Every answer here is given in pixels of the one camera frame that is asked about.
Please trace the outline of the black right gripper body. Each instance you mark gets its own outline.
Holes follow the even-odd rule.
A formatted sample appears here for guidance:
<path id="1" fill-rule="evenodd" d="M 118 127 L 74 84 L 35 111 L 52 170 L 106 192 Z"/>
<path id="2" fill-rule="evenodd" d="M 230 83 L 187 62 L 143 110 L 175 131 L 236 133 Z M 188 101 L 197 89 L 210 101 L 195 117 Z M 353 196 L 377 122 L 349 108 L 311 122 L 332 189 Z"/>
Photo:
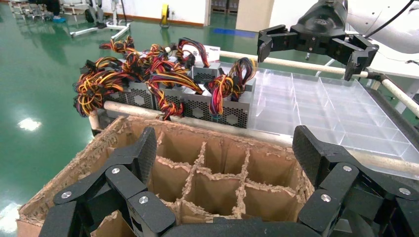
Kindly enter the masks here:
<path id="1" fill-rule="evenodd" d="M 333 39 L 344 40 L 348 3 L 345 0 L 319 0 L 291 26 L 297 33 L 294 49 L 327 54 Z"/>

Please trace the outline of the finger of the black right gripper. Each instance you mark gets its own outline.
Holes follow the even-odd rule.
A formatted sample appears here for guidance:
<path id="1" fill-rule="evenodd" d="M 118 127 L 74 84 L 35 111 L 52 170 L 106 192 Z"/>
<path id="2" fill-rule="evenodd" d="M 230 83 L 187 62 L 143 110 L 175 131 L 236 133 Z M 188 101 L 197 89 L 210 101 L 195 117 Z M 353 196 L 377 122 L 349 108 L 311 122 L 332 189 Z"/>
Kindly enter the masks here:
<path id="1" fill-rule="evenodd" d="M 257 41 L 257 61 L 263 62 L 270 52 L 291 50 L 295 43 L 295 33 L 285 25 L 278 25 L 259 31 Z"/>
<path id="2" fill-rule="evenodd" d="M 370 66 L 378 49 L 378 45 L 362 35 L 346 35 L 344 39 L 333 38 L 329 41 L 329 56 L 345 65 L 346 81 Z"/>

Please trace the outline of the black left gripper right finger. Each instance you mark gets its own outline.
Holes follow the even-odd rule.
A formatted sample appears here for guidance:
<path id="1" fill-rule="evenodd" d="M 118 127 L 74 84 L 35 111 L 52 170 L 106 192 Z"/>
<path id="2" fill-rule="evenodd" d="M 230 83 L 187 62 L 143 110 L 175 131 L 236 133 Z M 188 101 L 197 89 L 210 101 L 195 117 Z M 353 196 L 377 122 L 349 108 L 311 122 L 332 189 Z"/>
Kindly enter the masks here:
<path id="1" fill-rule="evenodd" d="M 418 236 L 415 189 L 366 168 L 343 146 L 318 140 L 304 125 L 294 129 L 292 149 L 315 189 L 298 214 L 300 223 L 328 237 L 345 211 L 352 211 L 375 223 L 379 237 Z"/>

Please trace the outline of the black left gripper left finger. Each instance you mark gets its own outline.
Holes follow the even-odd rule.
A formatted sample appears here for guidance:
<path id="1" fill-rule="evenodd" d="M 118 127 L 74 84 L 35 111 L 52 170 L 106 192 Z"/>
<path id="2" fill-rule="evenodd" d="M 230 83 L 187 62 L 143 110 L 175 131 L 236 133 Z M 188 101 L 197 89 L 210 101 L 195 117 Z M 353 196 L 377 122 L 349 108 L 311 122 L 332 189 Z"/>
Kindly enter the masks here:
<path id="1" fill-rule="evenodd" d="M 136 236 L 163 236 L 176 217 L 147 188 L 156 151 L 155 130 L 146 127 L 134 144 L 115 149 L 98 171 L 55 195 L 40 236 L 87 237 L 115 211 Z"/>

